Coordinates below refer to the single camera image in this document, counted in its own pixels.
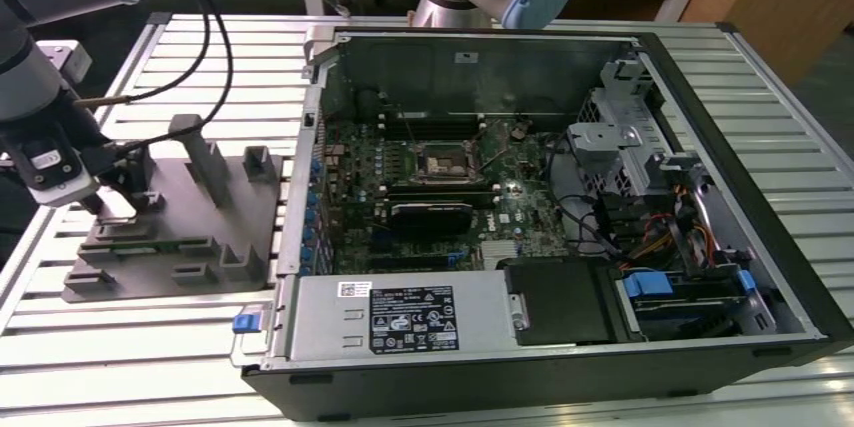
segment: blue tab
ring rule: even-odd
[[[672,294],[672,285],[664,272],[636,272],[623,279],[623,285],[628,297]]]
[[[756,281],[752,278],[752,275],[746,270],[738,271],[738,280],[742,283],[742,287],[744,288],[744,292],[750,293],[756,290]]]
[[[261,331],[261,315],[240,314],[231,323],[231,331],[235,334],[251,334]]]
[[[623,279],[623,286],[630,299],[640,295],[640,284],[638,284],[638,279],[635,279],[634,275]]]

